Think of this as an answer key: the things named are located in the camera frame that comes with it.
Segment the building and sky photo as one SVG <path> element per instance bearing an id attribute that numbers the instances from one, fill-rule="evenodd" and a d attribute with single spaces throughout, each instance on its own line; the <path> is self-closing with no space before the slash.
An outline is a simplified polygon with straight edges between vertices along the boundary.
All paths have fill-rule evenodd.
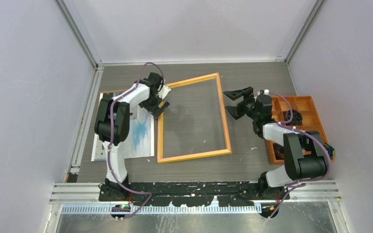
<path id="1" fill-rule="evenodd" d="M 123 93 L 123 90 L 115 92 L 101 92 L 100 100 L 104 97 L 116 97 Z M 154 118 L 144 108 L 136 106 L 130 111 L 130 132 L 127 139 L 120 143 L 122 145 L 125 159 L 153 157 L 154 156 Z M 99 140 L 99 136 L 95 134 L 92 146 L 91 161 L 106 161 L 106 152 Z"/>

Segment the yellow wooden picture frame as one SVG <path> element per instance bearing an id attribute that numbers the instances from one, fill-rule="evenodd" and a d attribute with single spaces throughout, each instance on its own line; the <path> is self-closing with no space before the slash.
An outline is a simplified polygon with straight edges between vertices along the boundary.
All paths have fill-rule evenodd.
<path id="1" fill-rule="evenodd" d="M 157 162 L 229 155 L 232 145 L 219 73 L 170 83 L 175 106 L 157 122 Z"/>

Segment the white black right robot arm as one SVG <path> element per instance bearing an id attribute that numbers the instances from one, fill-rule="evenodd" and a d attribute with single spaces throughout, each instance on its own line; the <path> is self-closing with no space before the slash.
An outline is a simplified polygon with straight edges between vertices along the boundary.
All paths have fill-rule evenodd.
<path id="1" fill-rule="evenodd" d="M 324 147 L 318 131 L 303 131 L 289 127 L 293 118 L 293 109 L 289 108 L 289 119 L 273 119 L 272 93 L 260 90 L 254 93 L 252 87 L 225 91 L 224 95 L 242 101 L 236 106 L 226 106 L 227 112 L 239 119 L 248 116 L 252 120 L 254 133 L 265 140 L 272 141 L 283 148 L 284 164 L 277 169 L 263 172 L 255 189 L 260 197 L 271 199 L 277 191 L 283 192 L 287 187 L 295 187 L 308 181 L 325 179 L 331 170 L 331 158 Z"/>

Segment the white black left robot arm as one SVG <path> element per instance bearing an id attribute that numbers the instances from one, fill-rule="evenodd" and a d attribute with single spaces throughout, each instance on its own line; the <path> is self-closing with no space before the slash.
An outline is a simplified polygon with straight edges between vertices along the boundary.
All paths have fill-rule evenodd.
<path id="1" fill-rule="evenodd" d="M 151 72 L 146 79 L 137 80 L 120 95 L 100 100 L 94 132 L 106 152 L 105 185 L 118 201 L 126 200 L 130 193 L 125 158 L 120 152 L 130 133 L 131 111 L 140 107 L 158 119 L 169 106 L 169 102 L 164 101 L 169 92 L 163 76 Z"/>

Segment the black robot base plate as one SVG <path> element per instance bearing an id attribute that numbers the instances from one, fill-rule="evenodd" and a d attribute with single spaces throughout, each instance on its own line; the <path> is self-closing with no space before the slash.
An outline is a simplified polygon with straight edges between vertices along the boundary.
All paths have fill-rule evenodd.
<path id="1" fill-rule="evenodd" d="M 132 182 L 129 192 L 116 192 L 98 184 L 99 201 L 127 201 L 135 206 L 207 207 L 217 201 L 221 207 L 250 206 L 254 200 L 277 204 L 286 199 L 282 187 L 263 188 L 249 181 L 238 182 Z"/>

